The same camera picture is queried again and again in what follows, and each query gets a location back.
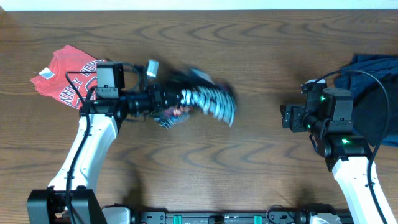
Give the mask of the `black patterned sports jersey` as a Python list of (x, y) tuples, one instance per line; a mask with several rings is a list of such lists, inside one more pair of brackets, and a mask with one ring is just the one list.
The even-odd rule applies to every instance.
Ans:
[(153, 114), (158, 124), (170, 129), (185, 122), (190, 115), (201, 111), (218, 121), (233, 125), (236, 114), (236, 96), (228, 83), (216, 82), (209, 74), (197, 69), (173, 72), (164, 82), (167, 106)]

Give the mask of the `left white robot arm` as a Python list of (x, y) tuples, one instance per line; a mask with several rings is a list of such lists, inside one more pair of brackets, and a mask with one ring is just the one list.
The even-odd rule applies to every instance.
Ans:
[(185, 90), (158, 84), (138, 92), (106, 86), (80, 110), (79, 128), (65, 162), (45, 190), (27, 200), (31, 223), (132, 223), (127, 206), (101, 208), (95, 192), (106, 155), (129, 114), (158, 113), (186, 103)]

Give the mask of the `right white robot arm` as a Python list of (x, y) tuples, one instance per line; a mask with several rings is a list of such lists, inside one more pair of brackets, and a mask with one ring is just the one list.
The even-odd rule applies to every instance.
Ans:
[(308, 132), (315, 152), (338, 182), (354, 223), (395, 223), (381, 189), (372, 151), (366, 139), (354, 133), (353, 97), (324, 80), (301, 86), (303, 105), (281, 105), (282, 127)]

